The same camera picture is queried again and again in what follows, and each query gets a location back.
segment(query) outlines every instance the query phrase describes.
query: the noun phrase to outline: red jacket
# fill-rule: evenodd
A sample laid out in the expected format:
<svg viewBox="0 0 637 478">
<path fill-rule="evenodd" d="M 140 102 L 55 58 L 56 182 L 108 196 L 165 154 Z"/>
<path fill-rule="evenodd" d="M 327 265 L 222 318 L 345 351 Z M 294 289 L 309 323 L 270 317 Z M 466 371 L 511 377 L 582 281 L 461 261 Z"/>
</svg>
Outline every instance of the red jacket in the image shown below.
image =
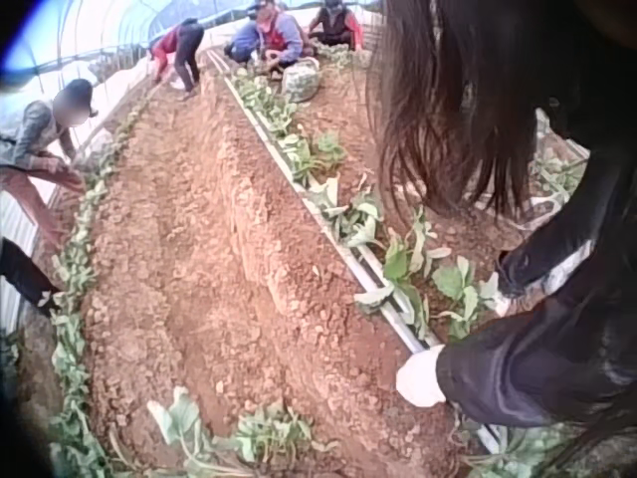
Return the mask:
<svg viewBox="0 0 637 478">
<path fill-rule="evenodd" d="M 155 61 L 157 62 L 157 74 L 155 76 L 157 80 L 161 79 L 161 74 L 168 66 L 168 54 L 177 51 L 178 33 L 179 27 L 173 28 L 152 47 L 152 56 L 155 57 Z"/>
</svg>

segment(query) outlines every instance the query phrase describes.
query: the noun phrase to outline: gray jacket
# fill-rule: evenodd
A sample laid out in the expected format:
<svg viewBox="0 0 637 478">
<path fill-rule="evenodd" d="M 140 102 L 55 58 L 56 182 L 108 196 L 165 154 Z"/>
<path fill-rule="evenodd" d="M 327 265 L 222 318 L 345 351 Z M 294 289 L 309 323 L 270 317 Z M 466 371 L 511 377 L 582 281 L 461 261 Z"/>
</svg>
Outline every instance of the gray jacket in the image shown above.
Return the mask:
<svg viewBox="0 0 637 478">
<path fill-rule="evenodd" d="M 74 158 L 76 149 L 67 127 L 60 128 L 53 118 L 52 105 L 42 101 L 32 102 L 24 109 L 22 123 L 13 133 L 0 132 L 0 166 L 33 169 L 33 159 L 55 140 L 60 141 L 62 151 Z"/>
</svg>

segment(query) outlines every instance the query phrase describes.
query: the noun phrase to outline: sack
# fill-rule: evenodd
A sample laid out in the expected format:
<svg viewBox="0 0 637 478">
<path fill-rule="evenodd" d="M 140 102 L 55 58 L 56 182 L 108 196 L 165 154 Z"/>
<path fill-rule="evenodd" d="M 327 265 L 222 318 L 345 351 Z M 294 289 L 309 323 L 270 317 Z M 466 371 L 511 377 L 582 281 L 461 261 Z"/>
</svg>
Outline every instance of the sack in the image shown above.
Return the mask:
<svg viewBox="0 0 637 478">
<path fill-rule="evenodd" d="M 319 90 L 320 64 L 315 58 L 301 58 L 283 72 L 281 93 L 293 103 L 310 100 Z"/>
</svg>

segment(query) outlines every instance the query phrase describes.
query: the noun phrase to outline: white glove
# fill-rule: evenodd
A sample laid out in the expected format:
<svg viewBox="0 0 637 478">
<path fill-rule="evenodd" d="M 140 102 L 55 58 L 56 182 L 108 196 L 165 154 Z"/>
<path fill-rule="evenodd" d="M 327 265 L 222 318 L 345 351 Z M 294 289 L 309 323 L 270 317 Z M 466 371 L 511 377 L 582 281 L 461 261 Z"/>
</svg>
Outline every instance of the white glove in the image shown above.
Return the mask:
<svg viewBox="0 0 637 478">
<path fill-rule="evenodd" d="M 436 377 L 436 362 L 443 348 L 414 354 L 396 374 L 396 390 L 412 405 L 430 407 L 447 400 Z"/>
</svg>

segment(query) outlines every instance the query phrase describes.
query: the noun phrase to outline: dirt path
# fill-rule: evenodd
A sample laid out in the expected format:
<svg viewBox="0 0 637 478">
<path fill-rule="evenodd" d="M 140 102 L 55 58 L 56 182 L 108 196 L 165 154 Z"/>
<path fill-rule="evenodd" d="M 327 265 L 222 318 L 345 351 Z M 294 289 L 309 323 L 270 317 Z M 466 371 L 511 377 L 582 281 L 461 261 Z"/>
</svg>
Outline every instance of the dirt path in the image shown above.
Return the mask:
<svg viewBox="0 0 637 478">
<path fill-rule="evenodd" d="M 115 424 L 143 461 L 172 464 L 145 404 L 184 384 L 218 434 L 282 396 L 341 440 L 294 476 L 452 475 L 447 410 L 395 393 L 403 345 L 356 311 L 353 278 L 217 82 L 188 104 L 156 97 L 99 213 L 85 301 L 97 432 Z"/>
</svg>

